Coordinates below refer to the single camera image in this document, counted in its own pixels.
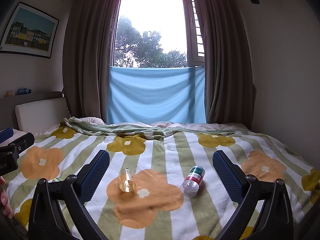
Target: wall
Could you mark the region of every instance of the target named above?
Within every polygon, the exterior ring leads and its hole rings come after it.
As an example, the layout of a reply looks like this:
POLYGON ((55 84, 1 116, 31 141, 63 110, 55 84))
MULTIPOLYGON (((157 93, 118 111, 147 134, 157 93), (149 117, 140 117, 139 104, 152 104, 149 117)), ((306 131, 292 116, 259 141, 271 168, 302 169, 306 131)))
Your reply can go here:
POLYGON ((7 90, 16 91, 18 88, 32 89, 33 92, 61 91, 63 40, 72 0, 16 0, 0 25, 1 38, 19 1, 56 17, 60 22, 50 59, 0 53, 0 98, 7 90))
POLYGON ((257 88, 252 130, 320 169, 320 23, 305 0, 237 0, 257 88))

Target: blue cloth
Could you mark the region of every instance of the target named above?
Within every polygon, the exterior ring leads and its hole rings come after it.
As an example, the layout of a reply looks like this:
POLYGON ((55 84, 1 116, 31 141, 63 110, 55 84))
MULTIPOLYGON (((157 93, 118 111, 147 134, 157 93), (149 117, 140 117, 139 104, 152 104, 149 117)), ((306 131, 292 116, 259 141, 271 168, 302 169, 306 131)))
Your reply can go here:
POLYGON ((107 122, 205 123, 204 67, 110 68, 107 122))

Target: window frame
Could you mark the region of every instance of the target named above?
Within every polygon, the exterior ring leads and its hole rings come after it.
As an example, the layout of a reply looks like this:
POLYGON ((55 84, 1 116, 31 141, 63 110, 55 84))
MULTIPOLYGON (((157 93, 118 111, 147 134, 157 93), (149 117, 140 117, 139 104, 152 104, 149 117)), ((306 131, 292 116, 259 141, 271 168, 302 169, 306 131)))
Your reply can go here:
MULTIPOLYGON (((204 66, 204 57, 198 56, 197 38, 196 38, 196 25, 193 14, 193 7, 191 0, 182 0, 185 22, 186 22, 186 35, 187 35, 187 56, 188 56, 188 67, 204 66)), ((114 66, 114 55, 115 55, 115 43, 116 43, 116 28, 119 18, 119 8, 116 12, 116 23, 114 26, 114 35, 111 48, 110 62, 114 66)))

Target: framed picture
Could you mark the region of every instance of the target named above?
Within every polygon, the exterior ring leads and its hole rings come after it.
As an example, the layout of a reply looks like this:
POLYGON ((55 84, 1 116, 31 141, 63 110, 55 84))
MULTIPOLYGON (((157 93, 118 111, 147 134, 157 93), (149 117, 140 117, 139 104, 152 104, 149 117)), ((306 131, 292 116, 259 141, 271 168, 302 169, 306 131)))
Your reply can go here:
POLYGON ((0 53, 51 58, 59 20, 20 2, 2 37, 0 53))

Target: flower pattern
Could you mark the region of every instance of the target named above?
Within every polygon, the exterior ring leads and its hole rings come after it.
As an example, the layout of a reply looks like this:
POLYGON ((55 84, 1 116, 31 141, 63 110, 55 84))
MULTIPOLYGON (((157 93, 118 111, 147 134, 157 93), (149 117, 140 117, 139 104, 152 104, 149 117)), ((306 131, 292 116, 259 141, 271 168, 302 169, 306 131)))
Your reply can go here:
POLYGON ((123 192, 119 178, 107 187, 107 195, 114 202, 114 214, 120 224, 130 228, 146 228, 158 210, 172 211, 183 204, 180 189, 167 183, 166 176, 154 170, 142 170, 135 175, 134 192, 123 192))
POLYGON ((59 148, 33 146, 26 152, 21 172, 26 179, 54 179, 60 173, 58 165, 62 160, 63 152, 59 148))
POLYGON ((212 237, 209 236, 197 236, 192 240, 214 240, 212 237))
POLYGON ((320 171, 311 169, 310 174, 301 178, 301 184, 304 190, 311 191, 310 202, 315 204, 320 197, 320 171))
POLYGON ((67 126, 62 126, 59 129, 53 131, 51 136, 55 136, 59 139, 71 139, 77 132, 67 126))
POLYGON ((219 145, 230 146, 236 141, 229 136, 222 136, 221 134, 198 134, 198 142, 204 147, 214 148, 219 145))
POLYGON ((107 145, 107 149, 111 152, 123 152, 125 155, 142 154, 146 149, 145 141, 140 135, 123 138, 116 136, 114 141, 107 145))
POLYGON ((249 158, 241 164, 241 169, 245 174, 252 174, 259 180, 269 182, 284 179, 283 173, 286 171, 286 167, 280 161, 260 151, 250 152, 249 158))
POLYGON ((21 205, 20 211, 14 215, 15 218, 20 222, 20 224, 22 224, 27 229, 29 223, 31 203, 32 198, 29 198, 21 205))

